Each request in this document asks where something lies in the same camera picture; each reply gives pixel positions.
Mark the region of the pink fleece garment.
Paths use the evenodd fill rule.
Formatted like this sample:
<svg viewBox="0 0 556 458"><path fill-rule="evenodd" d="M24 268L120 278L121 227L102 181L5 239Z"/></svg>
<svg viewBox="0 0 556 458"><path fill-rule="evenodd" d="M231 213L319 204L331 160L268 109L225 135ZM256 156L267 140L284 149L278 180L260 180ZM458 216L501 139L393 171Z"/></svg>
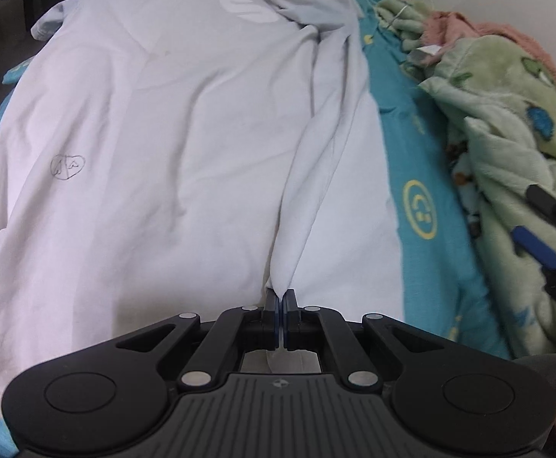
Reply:
<svg viewBox="0 0 556 458"><path fill-rule="evenodd" d="M556 63L534 38L508 24L474 23L457 11L433 11L424 22L423 45L439 45L445 53L460 38L498 35L519 45L550 73L556 86Z"/></svg>

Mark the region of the green fleece blanket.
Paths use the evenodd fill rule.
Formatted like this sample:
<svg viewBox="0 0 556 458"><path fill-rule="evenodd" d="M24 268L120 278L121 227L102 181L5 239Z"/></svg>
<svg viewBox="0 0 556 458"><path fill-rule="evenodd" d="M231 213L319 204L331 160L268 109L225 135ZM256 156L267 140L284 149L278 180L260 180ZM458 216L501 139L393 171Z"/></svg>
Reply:
<svg viewBox="0 0 556 458"><path fill-rule="evenodd" d="M470 236L518 356L556 353L556 301L539 266L518 250L525 226L556 251L556 227L525 200L530 185L556 198L556 86L519 45L498 35L460 38L443 53L423 45L432 10L415 1L381 0L380 26L396 34L411 73L445 114L450 176Z"/></svg>

